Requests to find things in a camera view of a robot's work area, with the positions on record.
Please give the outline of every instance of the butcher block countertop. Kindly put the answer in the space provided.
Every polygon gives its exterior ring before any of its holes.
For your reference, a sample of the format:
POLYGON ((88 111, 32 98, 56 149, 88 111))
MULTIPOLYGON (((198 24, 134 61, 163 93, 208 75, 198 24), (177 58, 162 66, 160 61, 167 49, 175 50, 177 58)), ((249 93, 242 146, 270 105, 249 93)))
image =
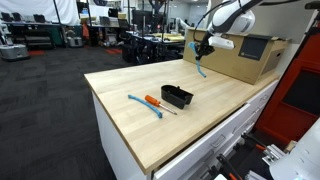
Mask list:
POLYGON ((85 74, 93 93, 139 164, 150 173, 214 127, 248 99, 278 78, 272 74, 250 85, 184 60, 155 63, 85 74), (194 94, 183 110, 161 99, 161 86, 180 86, 194 94), (178 113, 155 112, 128 94, 144 99, 151 95, 178 113))

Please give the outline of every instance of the floor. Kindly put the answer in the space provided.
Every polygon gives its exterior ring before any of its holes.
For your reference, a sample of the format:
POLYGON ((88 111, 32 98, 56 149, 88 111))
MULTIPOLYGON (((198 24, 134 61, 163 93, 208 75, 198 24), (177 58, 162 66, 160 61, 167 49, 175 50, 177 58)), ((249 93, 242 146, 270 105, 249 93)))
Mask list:
POLYGON ((100 47, 0 61, 0 179, 116 179, 83 74, 128 66, 100 47))

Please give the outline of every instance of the blue cable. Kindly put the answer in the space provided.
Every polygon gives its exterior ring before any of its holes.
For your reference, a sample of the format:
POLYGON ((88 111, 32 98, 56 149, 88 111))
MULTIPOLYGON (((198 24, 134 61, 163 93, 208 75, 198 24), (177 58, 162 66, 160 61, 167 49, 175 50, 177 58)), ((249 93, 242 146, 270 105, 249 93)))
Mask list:
POLYGON ((144 100, 142 100, 142 99, 140 99, 140 98, 137 98, 137 97, 135 97, 135 96, 132 96, 132 95, 130 95, 130 94, 128 95, 128 98, 129 98, 129 99, 134 99, 134 100, 137 100, 137 101, 141 102, 142 104, 146 105, 146 106, 149 107, 151 110, 153 110, 155 113, 157 113, 157 115, 158 115, 159 118, 162 118, 162 113, 161 113, 157 108, 155 108, 154 106, 152 106, 151 104, 149 104, 148 102, 146 102, 146 101, 144 101, 144 100))
MULTIPOLYGON (((194 54, 196 56, 198 56, 197 54, 197 51, 196 51, 196 43, 195 42, 189 42, 188 46, 193 50, 194 54)), ((197 61, 196 60, 196 64, 197 64, 197 69, 198 69, 198 72, 205 78, 207 77, 206 74, 204 74, 201 69, 200 69, 200 61, 197 61)))

